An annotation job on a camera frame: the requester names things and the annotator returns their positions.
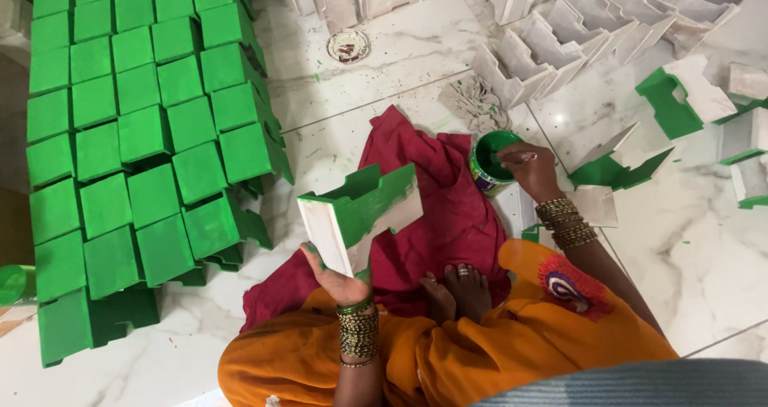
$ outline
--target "painted wooden board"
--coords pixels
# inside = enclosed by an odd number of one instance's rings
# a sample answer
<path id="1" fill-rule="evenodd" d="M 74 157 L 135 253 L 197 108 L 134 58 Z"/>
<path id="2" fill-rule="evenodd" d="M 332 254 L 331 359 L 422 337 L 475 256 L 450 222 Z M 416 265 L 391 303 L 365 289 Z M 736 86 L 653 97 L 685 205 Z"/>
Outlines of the painted wooden board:
<path id="1" fill-rule="evenodd" d="M 340 188 L 298 201 L 323 263 L 349 277 L 368 267 L 373 238 L 387 229 L 397 233 L 424 214 L 414 164 L 384 176 L 373 164 L 348 175 Z"/>

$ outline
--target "paint can lid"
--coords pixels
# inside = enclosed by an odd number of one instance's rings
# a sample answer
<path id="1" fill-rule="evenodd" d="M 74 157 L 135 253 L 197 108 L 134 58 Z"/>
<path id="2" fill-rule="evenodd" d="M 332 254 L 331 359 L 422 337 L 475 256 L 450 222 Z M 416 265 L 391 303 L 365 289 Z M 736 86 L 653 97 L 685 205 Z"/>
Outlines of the paint can lid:
<path id="1" fill-rule="evenodd" d="M 354 64 L 370 52 L 368 37 L 354 29 L 343 29 L 328 39 L 328 54 L 342 64 Z"/>

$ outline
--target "green paint can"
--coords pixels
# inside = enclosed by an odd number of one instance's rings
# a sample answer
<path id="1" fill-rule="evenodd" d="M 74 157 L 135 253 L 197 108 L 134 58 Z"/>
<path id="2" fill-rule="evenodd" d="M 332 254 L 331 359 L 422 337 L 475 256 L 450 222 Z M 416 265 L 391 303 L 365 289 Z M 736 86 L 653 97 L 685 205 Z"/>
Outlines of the green paint can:
<path id="1" fill-rule="evenodd" d="M 496 153 L 509 144 L 522 142 L 523 139 L 512 131 L 496 130 L 480 137 L 469 154 L 469 171 L 475 185 L 486 196 L 495 196 L 506 186 L 514 182 L 514 176 L 502 167 Z"/>

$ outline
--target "woman's right hand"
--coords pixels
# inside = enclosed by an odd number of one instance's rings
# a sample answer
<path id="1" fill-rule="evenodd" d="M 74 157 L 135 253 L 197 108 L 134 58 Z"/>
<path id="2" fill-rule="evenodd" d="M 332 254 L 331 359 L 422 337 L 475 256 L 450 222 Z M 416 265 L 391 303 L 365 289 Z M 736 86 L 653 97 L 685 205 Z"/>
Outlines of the woman's right hand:
<path id="1" fill-rule="evenodd" d="M 517 142 L 498 151 L 496 157 L 537 204 L 565 197 L 558 186 L 554 154 L 549 148 Z"/>

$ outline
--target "woman's foot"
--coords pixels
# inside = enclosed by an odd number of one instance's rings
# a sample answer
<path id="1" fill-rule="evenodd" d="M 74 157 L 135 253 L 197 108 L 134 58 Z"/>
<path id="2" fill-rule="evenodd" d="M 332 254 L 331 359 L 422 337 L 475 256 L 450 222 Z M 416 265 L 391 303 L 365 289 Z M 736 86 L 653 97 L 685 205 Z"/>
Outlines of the woman's foot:
<path id="1" fill-rule="evenodd" d="M 429 295 L 429 302 L 432 304 L 432 314 L 430 317 L 437 322 L 438 326 L 441 326 L 447 321 L 456 320 L 456 300 L 448 292 L 448 289 L 442 285 L 437 284 L 437 277 L 434 273 L 427 272 L 425 278 L 421 278 L 418 281 L 421 285 L 424 285 L 424 289 Z"/>
<path id="2" fill-rule="evenodd" d="M 480 324 L 480 319 L 491 310 L 488 278 L 472 266 L 460 263 L 456 269 L 447 265 L 446 286 L 456 299 L 457 318 L 466 317 Z"/>

